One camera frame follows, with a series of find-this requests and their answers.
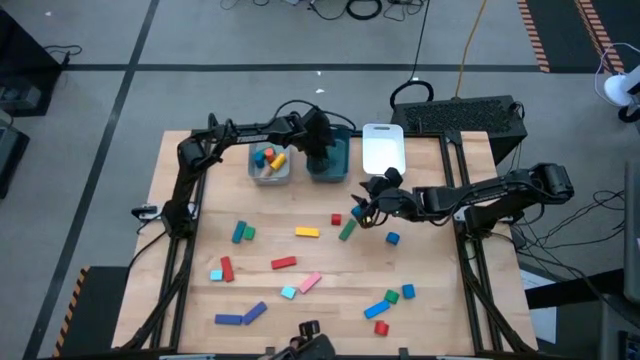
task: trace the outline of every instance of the red block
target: red block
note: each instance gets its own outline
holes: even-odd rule
[[[275,269],[280,269],[280,268],[287,267],[287,266],[293,266],[295,264],[296,264],[296,257],[295,256],[289,256],[289,257],[286,257],[286,258],[273,260],[271,262],[271,268],[273,270],[275,270]]]
[[[376,321],[376,326],[373,329],[373,332],[378,335],[387,336],[389,333],[389,325],[385,324],[384,321]]]
[[[331,225],[340,226],[340,223],[342,223],[342,215],[331,214]]]
[[[223,256],[222,258],[220,258],[220,263],[222,265],[222,276],[224,277],[224,281],[233,281],[233,268],[231,267],[231,259],[229,259],[228,256]]]

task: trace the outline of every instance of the green block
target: green block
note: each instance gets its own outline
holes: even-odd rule
[[[253,240],[253,237],[256,235],[256,228],[247,226],[244,228],[244,238],[246,240]]]
[[[399,297],[400,297],[400,294],[398,294],[397,292],[393,290],[387,290],[387,294],[384,296],[384,299],[392,304],[395,304],[398,302]]]
[[[355,220],[349,219],[349,222],[344,226],[344,229],[342,229],[342,232],[340,233],[340,240],[347,240],[353,232],[353,229],[355,229],[356,225],[358,225],[358,223]]]

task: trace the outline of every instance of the floor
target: floor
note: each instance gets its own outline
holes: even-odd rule
[[[330,16],[342,3],[317,5]],[[419,57],[424,71],[416,76],[434,86],[436,99],[454,94],[480,3],[431,3]],[[12,275],[0,294],[0,348],[7,359],[21,358],[30,337],[35,340],[28,354],[51,354],[82,266],[130,261],[138,224],[129,210],[146,200],[163,131],[204,127],[209,112],[240,123],[265,121],[292,98],[342,113],[359,126],[387,122],[388,97],[409,76],[422,20],[325,22],[305,4],[278,0],[265,7],[240,0],[229,11],[219,0],[0,4],[42,45],[84,48],[58,81],[47,115],[16,120],[32,141],[0,202],[0,272]],[[521,167],[557,162],[569,171],[576,196],[549,206],[533,226],[537,233],[590,203],[594,191],[623,188],[624,162],[640,151],[638,131],[619,122],[616,109],[594,94],[592,75],[538,72],[515,0],[489,0],[467,63],[461,97],[510,94],[524,103],[529,137]],[[407,91],[398,101],[423,97]],[[63,166],[70,160],[73,166]],[[509,165],[507,160],[499,170]],[[532,209],[529,218],[536,213]],[[595,240],[621,220],[621,212],[597,209],[549,244]],[[63,252],[71,256],[69,266],[60,263],[50,286]],[[554,250],[587,273],[620,267],[621,253],[621,236]]]

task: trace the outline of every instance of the small cube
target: small cube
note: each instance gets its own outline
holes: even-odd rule
[[[398,302],[399,297],[400,297],[400,294],[398,294],[397,292],[393,290],[387,290],[387,294],[384,296],[384,299],[392,304],[395,304]]]
[[[402,285],[402,295],[405,299],[413,299],[416,297],[416,289],[413,284]]]
[[[320,230],[316,228],[297,227],[296,236],[320,237]]]
[[[398,241],[400,241],[400,235],[390,232],[387,234],[387,242],[393,245],[398,245]]]
[[[331,214],[331,225],[340,226],[340,224],[342,224],[342,215]]]
[[[384,321],[376,321],[373,332],[378,335],[387,336],[389,334],[389,324],[385,324]]]
[[[253,240],[253,237],[256,235],[256,228],[248,226],[244,228],[243,237],[245,240]]]
[[[286,297],[289,300],[293,300],[293,297],[296,296],[296,289],[291,286],[285,286],[282,288],[282,292],[280,295]]]
[[[231,238],[231,242],[234,244],[239,244],[242,240],[242,234],[244,233],[244,228],[247,226],[247,223],[244,221],[238,221],[236,224],[236,229],[233,231],[233,237]]]
[[[222,281],[222,270],[211,270],[209,279],[211,279],[211,281]]]

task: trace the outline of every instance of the yellow block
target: yellow block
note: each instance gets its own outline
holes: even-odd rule
[[[316,228],[296,228],[296,236],[320,237],[320,230]]]

